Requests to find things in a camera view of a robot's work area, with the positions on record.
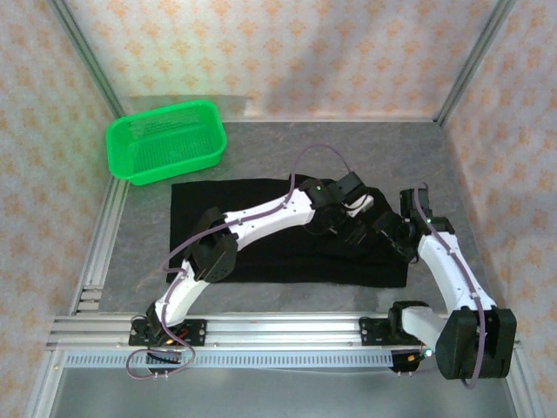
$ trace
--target green plastic basket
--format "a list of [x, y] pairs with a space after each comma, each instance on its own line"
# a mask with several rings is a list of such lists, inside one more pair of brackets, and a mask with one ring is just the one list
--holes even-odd
[[218, 164], [226, 133], [217, 106], [193, 100], [114, 121], [106, 147], [114, 177], [146, 185]]

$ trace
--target purple cable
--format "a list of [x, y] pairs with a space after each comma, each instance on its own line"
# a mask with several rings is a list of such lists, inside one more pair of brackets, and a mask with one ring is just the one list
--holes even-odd
[[[239, 224], [240, 222], [247, 222], [250, 220], [255, 220], [255, 219], [261, 219], [264, 218], [265, 216], [269, 216], [272, 215], [276, 212], [278, 212], [279, 210], [281, 210], [286, 203], [288, 203], [290, 201], [290, 198], [292, 197], [292, 194], [294, 193], [294, 189], [296, 186], [296, 182], [295, 182], [295, 177], [296, 177], [296, 169], [298, 168], [298, 164], [300, 159], [302, 158], [302, 156], [308, 151], [311, 150], [312, 148], [326, 148], [332, 152], [334, 152], [335, 154], [337, 154], [340, 159], [342, 160], [342, 162], [344, 163], [346, 170], [348, 170], [348, 172], [351, 171], [350, 166], [348, 165], [348, 163], [346, 163], [346, 160], [344, 159], [344, 157], [340, 154], [339, 151], [337, 151], [334, 147], [327, 145], [327, 144], [312, 144], [312, 145], [308, 145], [306, 148], [304, 148], [300, 154], [298, 154], [298, 156], [296, 157], [296, 160], [294, 161], [294, 164], [292, 166], [292, 171], [290, 173], [290, 189], [288, 190], [288, 193], [286, 194], [285, 199], [282, 201], [282, 203], [278, 204], [277, 206], [273, 207], [272, 209], [269, 209], [267, 211], [261, 212], [261, 213], [256, 213], [254, 215], [250, 215], [250, 216], [246, 216], [245, 218], [242, 219], [235, 219], [232, 220], [230, 222], [226, 222], [224, 224], [221, 224], [219, 226], [214, 226], [213, 228], [207, 229], [201, 233], [198, 233], [197, 235], [194, 235], [192, 237], [190, 237], [189, 239], [187, 239], [186, 241], [184, 241], [182, 244], [180, 244], [179, 246], [177, 246], [176, 248], [174, 248], [165, 258], [164, 260], [160, 263], [158, 270], [163, 270], [166, 273], [182, 273], [184, 276], [187, 274], [187, 271], [184, 270], [182, 267], [178, 267], [178, 268], [166, 268], [166, 264], [178, 253], [184, 251], [185, 248], [187, 248], [188, 246], [190, 246], [191, 244], [193, 244], [196, 241], [199, 241], [200, 239], [202, 239], [203, 237], [206, 237], [207, 235], [210, 235], [212, 233], [215, 233], [217, 231], [221, 231], [223, 229], [226, 229], [230, 226], [234, 226]], [[179, 373], [182, 370], [184, 370], [185, 368], [188, 368], [193, 361], [195, 360], [195, 350], [193, 349], [193, 347], [188, 344], [187, 342], [185, 342], [184, 340], [181, 340], [180, 338], [178, 338], [174, 333], [172, 333], [168, 327], [166, 326], [166, 305], [168, 304], [168, 302], [171, 299], [172, 293], [174, 292], [174, 289], [177, 287], [177, 285], [182, 281], [182, 278], [176, 278], [170, 288], [168, 289], [168, 293], [166, 294], [166, 298], [164, 298], [164, 304], [163, 304], [163, 309], [162, 309], [162, 313], [161, 313], [161, 326], [163, 327], [164, 331], [176, 342], [178, 342], [179, 344], [181, 344], [182, 346], [188, 348], [191, 351], [191, 358], [182, 366], [176, 368], [175, 370], [172, 370], [170, 372], [167, 372], [164, 374], [165, 377], [167, 376], [171, 376], [173, 374]], [[139, 350], [136, 350], [134, 352], [132, 352], [129, 356], [128, 356], [128, 360], [125, 363], [125, 369], [126, 372], [128, 373], [128, 375], [132, 378], [135, 379], [137, 381], [148, 381], [150, 379], [157, 379], [158, 378], [158, 374], [148, 374], [146, 376], [139, 376], [137, 374], [133, 374], [131, 372], [131, 359], [133, 358], [134, 355], [139, 354], [139, 353], [150, 353], [150, 354], [168, 354], [168, 353], [179, 353], [178, 350], [173, 350], [173, 351], [166, 351], [166, 350], [156, 350], [156, 349], [151, 349], [151, 348], [140, 348]]]
[[414, 187], [414, 203], [416, 204], [416, 208], [418, 209], [419, 216], [422, 218], [424, 222], [426, 222], [427, 227], [429, 228], [429, 230], [431, 231], [435, 239], [443, 246], [443, 248], [445, 248], [447, 254], [449, 254], [451, 258], [454, 260], [460, 272], [464, 276], [464, 280], [468, 285], [468, 289], [470, 290], [470, 293], [475, 295], [473, 296], [473, 301], [476, 303], [476, 307], [478, 308], [478, 315], [480, 317], [480, 341], [478, 344], [478, 356], [476, 357], [476, 364], [473, 367], [472, 379], [470, 380], [470, 382], [467, 382], [465, 379], [462, 379], [462, 383], [464, 383], [464, 386], [466, 388], [474, 389], [476, 384], [478, 383], [478, 379], [480, 378], [481, 363], [484, 360], [484, 351], [486, 348], [486, 317], [484, 315], [484, 308], [481, 305], [480, 297], [476, 293], [476, 289], [473, 286], [472, 279], [470, 278], [468, 271], [464, 267], [464, 264], [462, 264], [462, 261], [459, 259], [459, 257], [457, 257], [456, 253], [451, 252], [451, 246], [449, 246], [446, 243], [446, 241], [440, 236], [437, 230], [429, 222], [427, 222], [427, 216], [424, 213], [423, 209], [421, 208], [421, 204], [419, 203], [418, 193], [419, 193], [418, 187]]

